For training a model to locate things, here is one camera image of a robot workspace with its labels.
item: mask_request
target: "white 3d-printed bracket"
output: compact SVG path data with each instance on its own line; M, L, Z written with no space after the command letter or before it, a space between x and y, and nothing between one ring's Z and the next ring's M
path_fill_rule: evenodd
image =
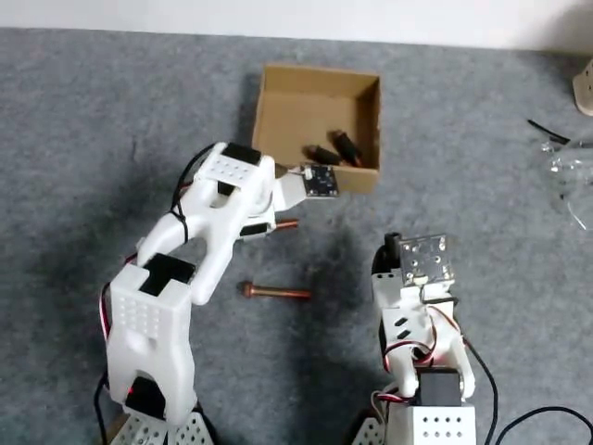
M576 106L584 114L593 116L593 60L573 80Z

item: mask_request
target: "copper bolt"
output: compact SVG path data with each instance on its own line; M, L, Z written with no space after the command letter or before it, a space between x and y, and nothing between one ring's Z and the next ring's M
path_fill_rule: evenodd
M255 286L250 281L241 284L243 295L251 297L287 297L289 299L310 299L311 293L308 290L286 289L283 287Z
M298 227L298 219L292 218L292 219L277 221L275 230L296 229L297 227Z

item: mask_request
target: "circuit board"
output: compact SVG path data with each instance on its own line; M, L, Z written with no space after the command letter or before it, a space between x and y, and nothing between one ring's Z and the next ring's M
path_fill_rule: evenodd
M334 169L329 165L308 164L302 167L307 197L337 197L338 187Z

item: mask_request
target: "perforated metal plate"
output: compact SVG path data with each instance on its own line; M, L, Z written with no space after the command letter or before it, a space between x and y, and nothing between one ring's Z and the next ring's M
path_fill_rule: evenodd
M164 422L147 422L130 416L121 427L112 445L163 445L168 431ZM177 430L168 445L214 445L208 427L200 413L192 413L187 424Z
M428 285L455 277L445 235L423 236L399 241L401 273L405 286Z
M383 445L385 428L374 417L367 417L362 422L352 445Z

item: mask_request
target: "black cylindrical object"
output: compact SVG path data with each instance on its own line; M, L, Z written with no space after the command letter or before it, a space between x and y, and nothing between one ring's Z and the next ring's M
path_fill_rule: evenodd
M342 158L330 150L326 150L322 146L306 146L305 155L307 158L325 165L340 165L343 163Z
M358 147L341 130L332 132L332 142L340 156L350 165L362 167L361 153Z

